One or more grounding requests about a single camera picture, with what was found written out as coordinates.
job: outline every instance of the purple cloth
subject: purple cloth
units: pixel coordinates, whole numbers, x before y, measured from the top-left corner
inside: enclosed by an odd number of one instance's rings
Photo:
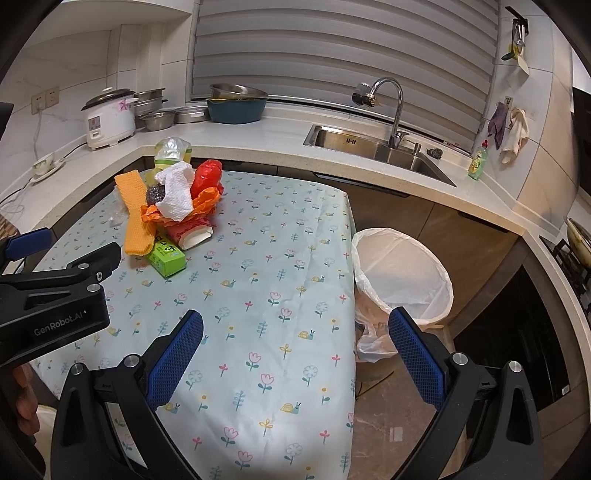
[[[495,113],[493,113],[491,120],[488,122],[488,136],[494,134],[495,136],[495,147],[497,150],[503,143],[503,136],[505,135],[505,121],[507,120],[507,113],[509,109],[507,106],[499,102],[496,106]]]

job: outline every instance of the plastic bag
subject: plastic bag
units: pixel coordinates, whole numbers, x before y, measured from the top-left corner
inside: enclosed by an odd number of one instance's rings
[[[397,353],[388,334],[392,309],[404,307],[418,325],[445,318],[453,289],[441,262],[421,242],[391,228],[355,234],[355,320],[365,330],[357,345],[361,361],[376,362]]]
[[[148,187],[155,185],[154,176],[177,162],[191,163],[191,144],[179,137],[163,138],[154,147],[154,168],[145,177]]]
[[[115,186],[115,190],[113,191],[113,195],[115,196],[115,201],[109,207],[109,226],[111,228],[121,225],[124,221],[129,218],[129,209],[127,205],[121,198],[121,193],[119,192],[119,187]]]
[[[217,187],[221,179],[222,162],[219,160],[204,161],[197,167],[197,170],[195,170],[195,178],[191,185],[191,198],[197,198],[197,196],[206,188]]]

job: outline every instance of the blue gripper pad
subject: blue gripper pad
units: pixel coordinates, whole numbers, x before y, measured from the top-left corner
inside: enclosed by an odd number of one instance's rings
[[[7,259],[16,261],[42,250],[47,250],[51,248],[52,243],[51,230],[49,228],[40,228],[11,238],[4,255]]]
[[[388,333],[421,398],[439,411],[445,400],[444,374],[417,334],[418,328],[415,330],[409,322],[414,320],[404,308],[392,310]]]
[[[146,401],[152,411],[170,401],[202,337],[203,319],[193,312],[148,375]]]

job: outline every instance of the tablecloth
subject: tablecloth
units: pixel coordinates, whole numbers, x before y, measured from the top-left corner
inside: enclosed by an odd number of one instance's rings
[[[213,237],[186,252],[187,268],[162,278],[125,257],[102,284],[111,325],[33,362],[57,395],[70,366],[117,365],[172,331],[187,309],[204,337],[157,415],[202,478],[344,479],[355,384],[351,222],[330,186],[224,172]],[[38,270],[63,268],[112,241],[114,193],[58,240]],[[113,422],[142,463],[121,411]]]

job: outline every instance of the stainless steel sink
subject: stainless steel sink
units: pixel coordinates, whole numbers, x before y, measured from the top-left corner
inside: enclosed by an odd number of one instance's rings
[[[350,153],[415,171],[455,187],[454,183],[426,155],[410,148],[389,148],[386,140],[340,128],[313,125],[304,145]]]

